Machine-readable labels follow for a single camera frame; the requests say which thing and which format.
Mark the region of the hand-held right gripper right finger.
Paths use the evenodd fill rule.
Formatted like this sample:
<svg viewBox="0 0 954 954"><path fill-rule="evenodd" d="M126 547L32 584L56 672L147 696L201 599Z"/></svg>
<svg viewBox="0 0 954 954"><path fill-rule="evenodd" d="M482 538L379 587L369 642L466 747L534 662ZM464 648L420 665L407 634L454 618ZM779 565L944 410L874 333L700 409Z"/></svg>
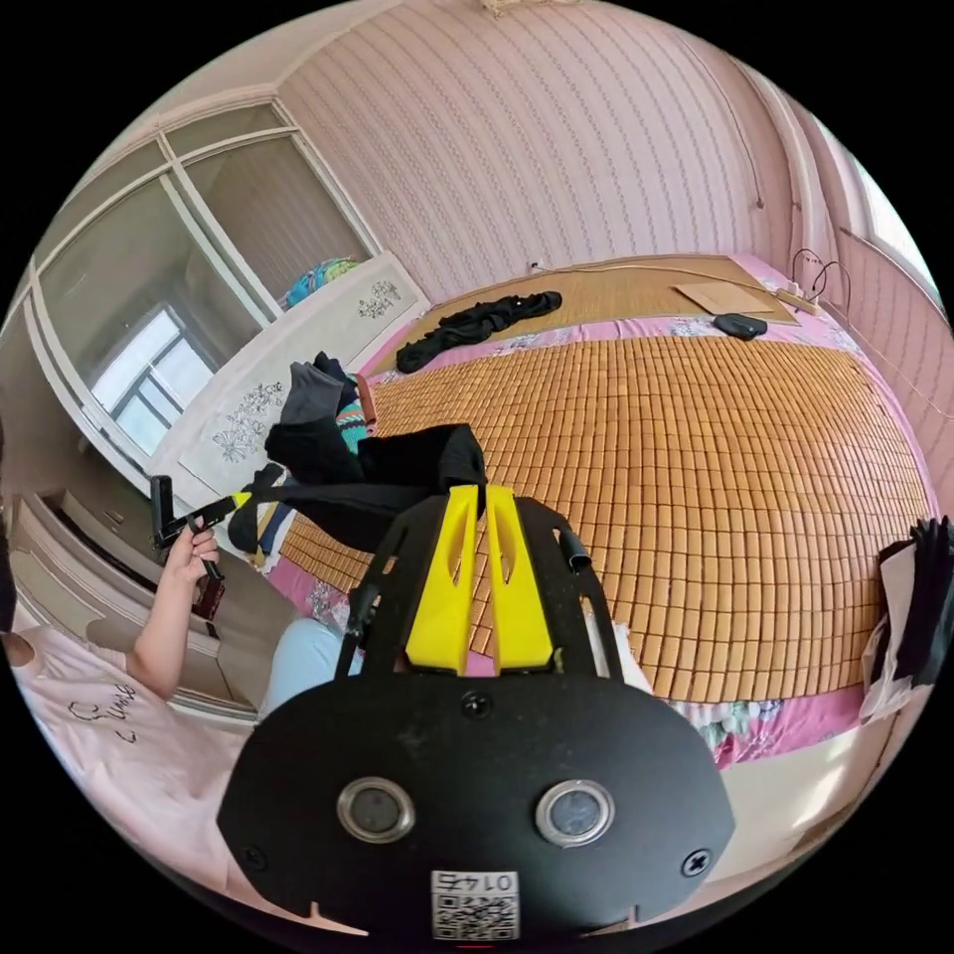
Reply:
<svg viewBox="0 0 954 954"><path fill-rule="evenodd" d="M495 671L544 671L554 645L514 492L488 486L485 516Z"/></svg>

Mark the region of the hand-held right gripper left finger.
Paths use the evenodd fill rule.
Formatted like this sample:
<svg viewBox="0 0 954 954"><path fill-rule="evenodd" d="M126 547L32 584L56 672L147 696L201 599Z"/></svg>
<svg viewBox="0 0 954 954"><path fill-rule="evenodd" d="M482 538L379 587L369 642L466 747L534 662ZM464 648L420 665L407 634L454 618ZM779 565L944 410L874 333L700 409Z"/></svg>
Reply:
<svg viewBox="0 0 954 954"><path fill-rule="evenodd" d="M453 487L441 502L432 555L405 643L414 669L466 670L479 502L476 485Z"/></svg>

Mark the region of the person's left hand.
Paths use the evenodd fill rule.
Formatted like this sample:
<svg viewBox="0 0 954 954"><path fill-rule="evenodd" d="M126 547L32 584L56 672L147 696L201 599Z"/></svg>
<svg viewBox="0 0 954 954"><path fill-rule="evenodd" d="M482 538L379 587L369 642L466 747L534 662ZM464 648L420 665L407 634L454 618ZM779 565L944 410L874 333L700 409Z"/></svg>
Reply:
<svg viewBox="0 0 954 954"><path fill-rule="evenodd" d="M187 526L179 535L166 558L158 591L191 599L199 581L210 566L216 567L219 549L215 533L199 521Z"/></svg>

